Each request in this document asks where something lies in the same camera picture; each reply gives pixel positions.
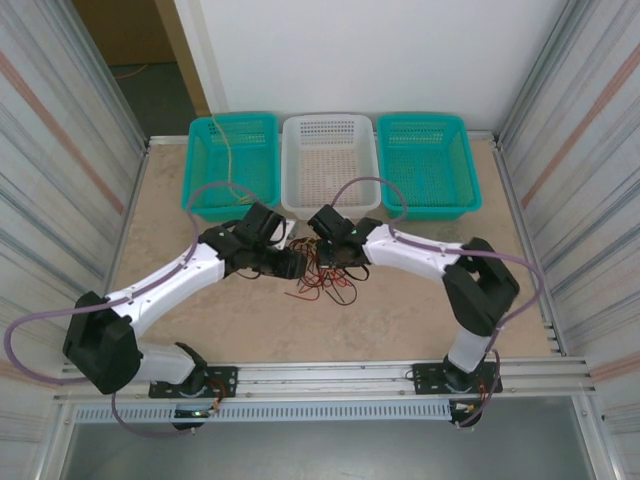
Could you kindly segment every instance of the purple tube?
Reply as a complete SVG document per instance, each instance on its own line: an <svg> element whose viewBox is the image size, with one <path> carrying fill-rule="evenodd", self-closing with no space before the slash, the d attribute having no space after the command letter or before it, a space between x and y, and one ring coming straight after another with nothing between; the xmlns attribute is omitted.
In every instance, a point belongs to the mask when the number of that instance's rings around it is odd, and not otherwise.
<svg viewBox="0 0 640 480"><path fill-rule="evenodd" d="M498 386L498 381L500 379L500 355L498 354L498 351L493 349L493 345L496 343L496 340L498 338L498 335L500 335L500 332L502 331L502 328L505 326L505 324L507 322L509 322L510 320L512 320L514 317L520 315L522 312L524 312L526 309L528 309L529 307L531 307L532 305L534 305L538 298L540 297L540 295L542 294L542 288L544 287L544 277L542 275L542 272L540 272L540 270L538 268L536 268L535 265L527 262L525 259L520 258L520 257L515 257L513 255L508 255L506 253L497 253L497 252L486 252L483 250L462 250L462 249L457 249L457 248L447 248L444 250L444 252L441 252L441 250L438 247L434 247L431 245L426 245L420 242L416 242L414 240L410 240L407 238L402 237L402 235L398 235L398 232L395 229L395 224L400 222L401 220L403 220L407 214L409 213L409 208L407 206L407 200L404 198L404 195L402 194L402 192L400 191L400 189L398 189L398 187L396 187L393 183L391 183L388 180L385 180L384 178L379 178L379 177L359 177L359 178L354 178L353 180L347 182L346 184L344 184L342 186L342 188L340 188L340 190L338 190L338 193L336 193L336 196L333 198L333 201L331 202L331 206L334 206L336 204L336 202L338 201L338 198L340 198L340 195L342 195L342 193L349 188L351 185L353 185L356 182L361 182L361 181L365 181L365 180L371 180L374 182L379 182L382 183L384 185L387 185L389 188L391 188L391 190L393 190L393 192L398 196L398 198L400 199L400 202L402 203L402 214L391 220L389 222L389 232L391 233L391 235L393 236L393 238L400 242L400 243L404 243L405 245L409 245L412 247L416 247L416 248L421 248L422 250L427 250L430 252L437 252L437 253L448 253L450 255L460 255L460 256L466 256L466 257L486 257L486 258L497 258L500 260L506 260L508 262L513 262L513 263L517 263L519 265L522 265L524 267L527 267L529 269L530 272L533 273L533 275L536 277L537 280L537 285L536 285L536 291L533 295L533 297L531 297L529 300L527 300L527 302L525 302L522 306L516 308L514 311L509 312L507 315L505 315L504 317L502 317L498 323L496 324L496 328L493 332L493 335L491 336L491 339L489 340L489 343L487 344L487 348L485 349L485 354L488 354L490 351L492 351L496 357L496 375L493 379L493 383L491 385L491 388L489 389L489 393L487 395L487 398L485 399L484 402L482 402L482 404L480 405L480 407L478 407L478 409L473 413L473 415L471 415L469 418L467 418L466 420L464 420L463 422L460 422L458 424L458 427L464 427L465 425L467 425L469 422L471 422L474 418L476 418L478 415L480 415L482 413L482 411L486 408L486 406L488 405L489 401L491 400L491 397L493 396L497 386Z"/></svg>
<svg viewBox="0 0 640 480"><path fill-rule="evenodd" d="M247 195L253 197L256 202L260 202L260 199L251 190L243 187L242 185L238 185L237 183L232 183L232 182L213 182L213 183L208 183L208 184L200 187L195 192L193 192L193 194L191 195L191 198L189 198L189 203L187 204L187 208L186 208L187 215L189 216L189 220L191 221L191 226L193 227L193 238L191 240L191 246L189 247L189 250L187 251L187 254L185 256L185 261L186 262L191 260L191 257L193 257L193 253L195 252L196 248L198 247L198 235L199 235L198 224L196 223L195 217L191 213L191 208L193 207L193 203L206 190L209 190L211 188L220 188L220 187L230 187L230 188L234 188L234 189L237 189L237 190L241 190L242 192L246 193ZM166 282L167 280L172 278L175 274L177 274L181 269L182 269L181 265L176 265L175 268L173 268L170 272L167 272L161 278L155 280L154 282L151 282L149 285L146 285L144 288L141 288L140 290L136 291L133 294L133 298L135 298L135 297L137 297L139 295L142 295L142 294L148 292L149 290L153 290L158 285L162 285L164 282ZM13 350L13 346L11 345L11 337L13 336L13 332L18 327L20 327L21 325L24 325L25 323L33 322L35 320L42 320L42 319L51 318L51 317L62 317L62 316L66 316L66 315L75 315L75 314L78 314L78 313L99 312L101 310L107 310L109 308L117 307L118 305L122 305L123 303L128 302L128 301L129 301L128 298L121 298L120 300L114 300L112 302L102 303L100 305L92 305L92 306L89 306L89 307L81 307L81 308L67 308L67 309L64 309L64 310L54 310L54 311L50 311L50 312L31 313L29 315L21 317L21 318L15 320L15 321L13 321L7 327L7 330L4 332L3 344L4 344L4 350L7 353L7 358L13 364L14 367L16 367L18 370L20 370L20 372L22 372L24 375L26 375L27 377L29 377L32 380L35 380L37 382L49 383L49 384L53 384L53 385L69 385L69 384L77 384L77 383L86 382L87 379L85 377L79 377L79 378L56 378L56 377L49 377L47 375L42 375L41 373L38 373L38 372L35 372L35 371L31 370L29 367L27 367L25 364L23 364L18 359L18 357L16 356L16 354L15 354L15 352Z"/></svg>
<svg viewBox="0 0 640 480"><path fill-rule="evenodd" d="M116 409L116 394L115 392L111 395L111 413L113 414L116 422L124 428L129 433L133 433L134 435L138 435L139 437L145 438L173 438L173 437L181 437L182 435L187 435L191 433L191 430L176 430L175 432L152 432L150 430L136 428L133 425L125 422L118 410Z"/></svg>

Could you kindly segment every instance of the yellow cable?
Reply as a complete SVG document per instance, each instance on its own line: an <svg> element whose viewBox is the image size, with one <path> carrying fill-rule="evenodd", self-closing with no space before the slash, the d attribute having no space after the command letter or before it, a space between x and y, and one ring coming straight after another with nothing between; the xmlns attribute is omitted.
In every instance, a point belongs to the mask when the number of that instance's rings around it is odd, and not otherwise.
<svg viewBox="0 0 640 480"><path fill-rule="evenodd" d="M131 72L131 73L127 73L126 75L117 75L114 76L113 78L115 78L116 80L122 80L123 78L129 78L129 77L134 77L137 74L139 74L142 70L144 70L145 68L147 68L149 66L149 64L145 64L143 66L141 66L138 70L136 70L135 72Z"/></svg>
<svg viewBox="0 0 640 480"><path fill-rule="evenodd" d="M216 120L216 116L214 114L211 114L211 121L213 122L213 125L218 129L218 132L220 132L220 136L222 137L224 144L227 146L227 156L229 158L229 168L227 170L227 181L232 182L233 180L232 180L231 172L232 172L233 157L231 155L231 145L229 144L229 139L227 138L227 134L224 133L224 130ZM249 195L245 195L244 197L239 196L231 187L229 187L229 191L231 191L233 196L238 199L237 203L239 203L240 205L246 205L253 201L253 199Z"/></svg>

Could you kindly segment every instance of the gray floor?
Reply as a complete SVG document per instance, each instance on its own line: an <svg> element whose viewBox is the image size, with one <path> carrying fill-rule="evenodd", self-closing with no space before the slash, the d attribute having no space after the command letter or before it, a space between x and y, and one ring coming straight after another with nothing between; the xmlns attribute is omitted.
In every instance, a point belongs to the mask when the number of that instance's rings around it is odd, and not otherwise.
<svg viewBox="0 0 640 480"><path fill-rule="evenodd" d="M114 76L135 72L142 65L111 67ZM176 63L159 63L117 80L145 136L186 135L196 118Z"/></svg>
<svg viewBox="0 0 640 480"><path fill-rule="evenodd" d="M63 478L585 480L593 473L570 399L540 398L496 399L474 432L442 421L234 423L148 440L117 425L80 425Z"/></svg>

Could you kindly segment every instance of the doorway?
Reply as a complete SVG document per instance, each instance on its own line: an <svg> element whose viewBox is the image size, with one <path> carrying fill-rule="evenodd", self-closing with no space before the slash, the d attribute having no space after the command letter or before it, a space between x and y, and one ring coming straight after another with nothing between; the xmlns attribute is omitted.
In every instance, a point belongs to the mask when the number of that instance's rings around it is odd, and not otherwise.
<svg viewBox="0 0 640 480"><path fill-rule="evenodd" d="M209 115L173 0L73 0L145 137Z"/></svg>

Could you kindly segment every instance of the teal basket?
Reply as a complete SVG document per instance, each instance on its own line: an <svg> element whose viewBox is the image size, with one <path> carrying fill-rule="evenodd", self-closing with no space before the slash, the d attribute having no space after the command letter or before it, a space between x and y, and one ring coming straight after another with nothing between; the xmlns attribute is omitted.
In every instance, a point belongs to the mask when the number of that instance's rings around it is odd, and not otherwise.
<svg viewBox="0 0 640 480"><path fill-rule="evenodd" d="M231 181L254 192L266 205L280 201L278 120L268 113L216 115L231 145ZM229 155L220 131L210 117L189 128L189 148L182 190L182 208L200 187L229 180ZM238 197L244 192L234 190ZM208 222L240 219L251 204L242 204L229 188L212 188L200 195L191 211Z"/></svg>
<svg viewBox="0 0 640 480"><path fill-rule="evenodd" d="M482 206L464 122L451 115L399 114L378 119L380 176L407 199L408 220L454 220ZM392 217L402 204L383 185Z"/></svg>

